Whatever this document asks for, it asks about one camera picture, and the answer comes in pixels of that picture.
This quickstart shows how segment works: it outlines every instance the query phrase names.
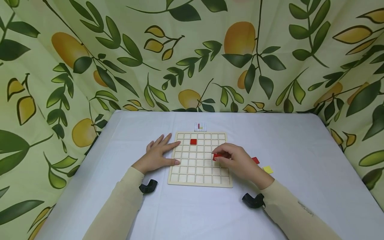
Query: white tablecloth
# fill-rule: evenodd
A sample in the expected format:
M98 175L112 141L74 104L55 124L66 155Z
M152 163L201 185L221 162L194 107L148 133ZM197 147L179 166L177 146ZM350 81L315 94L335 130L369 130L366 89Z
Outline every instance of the white tablecloth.
M345 240L383 239L384 213L334 142L312 114L160 113L116 111L85 158L37 240L82 239L126 170L161 134L226 132L228 142L257 156L272 174ZM144 178L158 181L144 196L127 239L285 239L262 209L242 197L253 187L234 178L233 188L168 185L169 168Z

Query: finger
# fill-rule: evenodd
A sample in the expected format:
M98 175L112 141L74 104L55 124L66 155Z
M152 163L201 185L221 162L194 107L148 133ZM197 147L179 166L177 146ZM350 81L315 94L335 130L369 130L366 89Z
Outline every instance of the finger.
M173 166L173 165L179 165L180 161L176 159L170 159L170 158L163 158L164 166Z
M159 145L166 145L169 142L169 139L171 138L172 133L168 134L163 141Z
M147 145L147 152L151 149L151 147L153 146L153 141L151 141L148 145Z
M167 144L165 145L162 149L163 149L163 152L168 152L172 149L174 149L175 147L177 147L181 142L180 141L177 141L177 142L173 142L173 143L170 143L170 144Z
M161 140L163 140L163 138L164 138L164 135L162 134L162 135L155 141L155 143L153 144L153 147L156 147L156 146L161 142Z

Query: leaf-patterned curtain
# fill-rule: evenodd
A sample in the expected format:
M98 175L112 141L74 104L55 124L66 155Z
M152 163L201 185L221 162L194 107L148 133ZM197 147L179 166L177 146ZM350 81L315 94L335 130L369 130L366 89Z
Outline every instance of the leaf-patterned curtain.
M384 206L384 5L0 1L0 235L32 240L116 109L313 113Z

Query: printed leaf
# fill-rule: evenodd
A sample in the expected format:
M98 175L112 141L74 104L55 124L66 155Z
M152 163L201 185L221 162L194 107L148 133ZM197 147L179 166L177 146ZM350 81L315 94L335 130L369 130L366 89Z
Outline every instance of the printed leaf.
M251 65L249 65L249 68L248 68L247 74L245 75L245 80L244 80L244 86L247 93L251 91L253 82L255 80L255 75L256 75L256 68L253 65L253 63L251 63Z
M37 35L40 34L39 31L26 22L10 22L8 29L33 38L37 38Z
M372 113L372 126L369 128L368 132L365 134L362 139L367 140L370 137L378 134L384 129L384 106L379 105L375 108Z
M359 162L359 166L370 167L382 162L384 162L384 150L379 150L363 157Z
M98 65L96 65L97 72L99 73L101 80L110 88L112 91L117 92L116 85L113 82L111 76L107 73L106 70L102 69Z
M235 67L242 68L251 60L252 54L223 54L223 57Z
M29 212L40 204L44 203L44 201L40 200L27 200L23 202L19 202L15 205L10 206L0 212L0 225L6 224L21 215Z
M183 4L177 8L169 10L174 19L181 22L191 22L201 20L199 13L189 4Z
M368 105L370 105L379 94L380 87L381 82L378 80L374 83L371 83L358 94L356 94L347 110L347 117L363 110Z
M201 0L204 5L213 13L228 11L227 4L224 0Z
M30 49L10 39L4 39L0 43L0 60L13 61Z
M267 55L262 57L262 60L268 65L272 70L280 71L286 69L284 64L280 61L275 55Z

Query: hand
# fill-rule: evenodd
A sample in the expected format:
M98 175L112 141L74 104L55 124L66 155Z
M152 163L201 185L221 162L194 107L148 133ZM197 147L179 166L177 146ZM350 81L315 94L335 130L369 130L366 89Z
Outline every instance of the hand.
M146 174L148 171L153 171L163 166L179 165L180 161L163 157L164 153L180 144L180 141L167 144L171 136L171 133L166 138L164 138L164 135L161 135L155 142L150 142L147 145L147 153L135 162L132 167Z

